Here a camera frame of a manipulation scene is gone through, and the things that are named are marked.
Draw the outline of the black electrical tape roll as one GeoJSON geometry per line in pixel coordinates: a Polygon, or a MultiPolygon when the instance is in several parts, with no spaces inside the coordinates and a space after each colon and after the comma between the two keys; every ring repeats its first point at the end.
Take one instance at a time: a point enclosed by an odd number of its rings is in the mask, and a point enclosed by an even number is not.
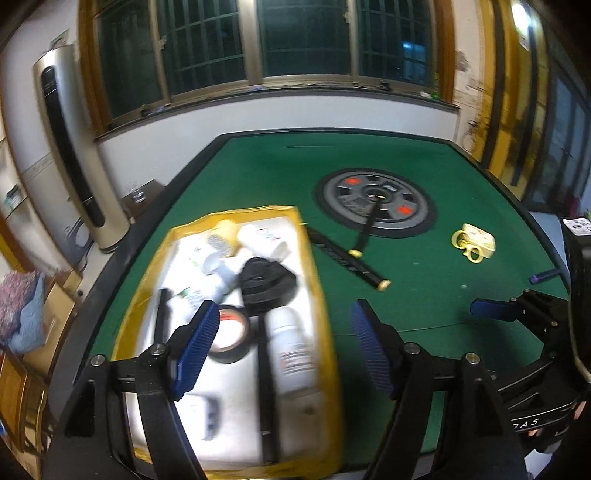
{"type": "Polygon", "coordinates": [[[219,326],[208,357],[221,364],[232,364],[249,353],[252,324],[242,308],[219,306],[219,326]]]}

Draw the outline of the cream earbud case with ring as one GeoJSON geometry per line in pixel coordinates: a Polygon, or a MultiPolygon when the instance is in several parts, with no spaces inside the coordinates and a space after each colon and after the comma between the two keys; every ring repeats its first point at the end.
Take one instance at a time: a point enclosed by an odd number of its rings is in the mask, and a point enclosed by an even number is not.
{"type": "Polygon", "coordinates": [[[473,264],[490,259],[496,253],[495,237],[487,231],[465,223],[451,237],[452,245],[461,250],[463,255],[473,264]]]}

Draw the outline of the white bottle red label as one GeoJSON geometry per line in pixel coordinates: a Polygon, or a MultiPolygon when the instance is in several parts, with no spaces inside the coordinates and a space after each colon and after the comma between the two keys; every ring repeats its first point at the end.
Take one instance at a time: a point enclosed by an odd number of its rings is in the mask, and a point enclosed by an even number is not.
{"type": "Polygon", "coordinates": [[[266,329],[276,393],[297,398],[317,391],[317,364],[296,311],[273,309],[266,314],[266,329]]]}

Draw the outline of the black cooling fan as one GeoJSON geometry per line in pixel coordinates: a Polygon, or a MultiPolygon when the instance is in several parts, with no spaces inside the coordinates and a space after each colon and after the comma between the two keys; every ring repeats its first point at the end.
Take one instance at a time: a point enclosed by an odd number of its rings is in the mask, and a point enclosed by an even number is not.
{"type": "Polygon", "coordinates": [[[238,275],[242,303],[249,317],[287,306],[297,295],[297,276],[280,262],[253,257],[238,275]]]}

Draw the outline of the yellow round sponge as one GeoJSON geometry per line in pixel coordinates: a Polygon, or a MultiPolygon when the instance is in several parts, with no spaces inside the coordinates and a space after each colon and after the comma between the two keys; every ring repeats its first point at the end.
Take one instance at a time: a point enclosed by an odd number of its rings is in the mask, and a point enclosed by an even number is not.
{"type": "Polygon", "coordinates": [[[238,224],[230,219],[222,219],[208,233],[207,243],[224,257],[235,255],[238,248],[238,224]]]}

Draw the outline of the white power adapter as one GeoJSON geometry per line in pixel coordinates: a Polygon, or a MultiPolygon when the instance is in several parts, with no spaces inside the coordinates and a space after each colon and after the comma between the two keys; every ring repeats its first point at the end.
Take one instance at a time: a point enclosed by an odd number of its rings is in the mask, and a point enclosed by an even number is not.
{"type": "Polygon", "coordinates": [[[183,399],[183,422],[189,439],[211,441],[221,422],[218,400],[211,396],[187,395],[183,399]]]}

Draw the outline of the white pill bottle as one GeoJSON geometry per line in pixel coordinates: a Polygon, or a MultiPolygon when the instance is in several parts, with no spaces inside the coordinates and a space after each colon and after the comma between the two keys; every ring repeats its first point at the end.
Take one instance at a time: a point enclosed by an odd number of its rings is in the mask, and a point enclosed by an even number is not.
{"type": "Polygon", "coordinates": [[[238,286],[238,271],[225,262],[209,274],[199,273],[175,292],[167,302],[173,318],[189,321],[204,301],[221,304],[238,286]]]}

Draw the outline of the black marker grey cap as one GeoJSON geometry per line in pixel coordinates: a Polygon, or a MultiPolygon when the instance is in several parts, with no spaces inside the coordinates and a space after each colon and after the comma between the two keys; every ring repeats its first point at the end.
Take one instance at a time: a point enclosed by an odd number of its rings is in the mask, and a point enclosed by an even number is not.
{"type": "Polygon", "coordinates": [[[267,349],[266,318],[257,318],[257,395],[259,395],[260,447],[264,465],[280,460],[280,441],[277,437],[276,390],[273,369],[267,349]]]}

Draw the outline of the white oval case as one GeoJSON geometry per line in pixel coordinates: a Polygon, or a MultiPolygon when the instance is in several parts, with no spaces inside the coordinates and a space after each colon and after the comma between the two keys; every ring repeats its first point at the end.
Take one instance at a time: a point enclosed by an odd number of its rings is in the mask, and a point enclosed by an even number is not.
{"type": "Polygon", "coordinates": [[[238,241],[257,257],[281,262],[290,255],[287,241],[273,227],[245,224],[238,230],[238,241]]]}

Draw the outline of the yellow cardboard box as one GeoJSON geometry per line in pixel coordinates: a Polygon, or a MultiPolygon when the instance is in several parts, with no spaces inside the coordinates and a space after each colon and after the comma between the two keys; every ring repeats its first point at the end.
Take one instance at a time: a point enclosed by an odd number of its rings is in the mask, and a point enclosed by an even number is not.
{"type": "Polygon", "coordinates": [[[143,273],[112,356],[166,341],[211,300],[219,327],[176,409],[213,479],[322,479],[342,463],[342,408],[331,326],[294,206],[211,213],[171,228],[143,273]],[[247,312],[238,276],[252,259],[294,274],[290,299],[247,312]]]}

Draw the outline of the black marker on centre panel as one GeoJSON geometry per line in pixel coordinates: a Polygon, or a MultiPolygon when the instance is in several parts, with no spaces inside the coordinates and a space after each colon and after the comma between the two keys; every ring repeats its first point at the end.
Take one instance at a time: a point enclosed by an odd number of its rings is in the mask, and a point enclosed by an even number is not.
{"type": "Polygon", "coordinates": [[[356,244],[352,249],[349,249],[349,255],[352,255],[355,258],[361,258],[363,256],[363,250],[365,250],[367,244],[369,243],[370,235],[372,234],[374,224],[377,221],[377,217],[379,216],[384,200],[385,198],[383,195],[376,196],[374,206],[372,207],[372,210],[367,217],[366,223],[363,225],[363,228],[356,239],[356,244]]]}

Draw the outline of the black marker yellow caps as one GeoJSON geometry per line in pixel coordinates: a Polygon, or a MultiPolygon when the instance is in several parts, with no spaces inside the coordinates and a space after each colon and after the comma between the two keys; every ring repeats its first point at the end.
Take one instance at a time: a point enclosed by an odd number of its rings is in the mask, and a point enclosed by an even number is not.
{"type": "Polygon", "coordinates": [[[365,281],[376,291],[384,292],[392,284],[390,279],[377,273],[361,259],[349,254],[327,236],[311,228],[310,225],[305,225],[304,229],[312,246],[323,251],[325,255],[328,255],[329,258],[332,258],[332,260],[348,270],[349,273],[365,281]]]}

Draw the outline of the round grey table centre panel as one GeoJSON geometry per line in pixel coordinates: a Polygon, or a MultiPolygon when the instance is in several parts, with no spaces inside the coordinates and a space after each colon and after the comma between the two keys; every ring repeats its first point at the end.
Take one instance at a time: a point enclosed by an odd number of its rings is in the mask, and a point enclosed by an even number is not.
{"type": "Polygon", "coordinates": [[[315,202],[326,215],[356,231],[377,210],[370,234],[382,238],[410,238],[432,229],[436,205],[418,184],[374,168],[346,168],[322,177],[315,185],[315,202]]]}

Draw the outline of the standing air conditioner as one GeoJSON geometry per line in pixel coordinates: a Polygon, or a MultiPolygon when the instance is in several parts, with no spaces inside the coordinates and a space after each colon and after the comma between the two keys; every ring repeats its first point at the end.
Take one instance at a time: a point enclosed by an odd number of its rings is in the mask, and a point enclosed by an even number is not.
{"type": "Polygon", "coordinates": [[[130,229],[94,142],[75,50],[47,51],[33,66],[44,134],[66,190],[98,248],[114,251],[130,229]]]}

